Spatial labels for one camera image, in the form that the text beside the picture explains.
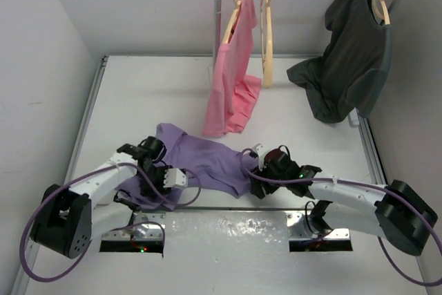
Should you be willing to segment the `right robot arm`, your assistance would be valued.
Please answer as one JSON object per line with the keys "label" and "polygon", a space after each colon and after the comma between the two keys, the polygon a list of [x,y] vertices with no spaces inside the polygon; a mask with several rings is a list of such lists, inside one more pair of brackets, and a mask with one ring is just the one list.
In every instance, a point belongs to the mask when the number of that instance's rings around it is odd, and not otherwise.
{"label": "right robot arm", "polygon": [[406,182],[365,184],[328,175],[318,166],[298,165],[288,152],[259,144],[248,151],[258,165],[249,170],[251,193],[259,199],[280,187],[315,202],[306,217],[308,235],[347,228],[386,239],[420,256],[438,216]]}

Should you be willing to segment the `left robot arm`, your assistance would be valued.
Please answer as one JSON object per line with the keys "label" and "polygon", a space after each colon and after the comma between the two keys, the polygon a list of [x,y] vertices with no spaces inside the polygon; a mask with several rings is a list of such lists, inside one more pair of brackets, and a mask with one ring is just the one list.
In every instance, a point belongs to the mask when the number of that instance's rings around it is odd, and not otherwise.
{"label": "left robot arm", "polygon": [[30,239],[67,258],[84,254],[92,239],[130,225],[138,209],[121,185],[135,181],[143,198],[172,192],[173,167],[162,163],[165,144],[149,136],[138,145],[123,144],[98,169],[71,184],[48,187],[32,221]]}

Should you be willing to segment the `purple t shirt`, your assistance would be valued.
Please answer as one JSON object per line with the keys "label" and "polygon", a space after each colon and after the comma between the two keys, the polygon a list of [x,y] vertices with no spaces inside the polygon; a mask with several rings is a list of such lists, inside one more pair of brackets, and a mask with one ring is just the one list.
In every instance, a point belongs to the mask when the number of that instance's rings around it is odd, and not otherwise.
{"label": "purple t shirt", "polygon": [[258,161],[229,147],[187,134],[179,127],[160,123],[156,128],[156,138],[166,147],[163,161],[167,165],[190,170],[189,186],[211,191],[221,191],[239,198],[251,190],[251,181],[246,169],[253,170]]}

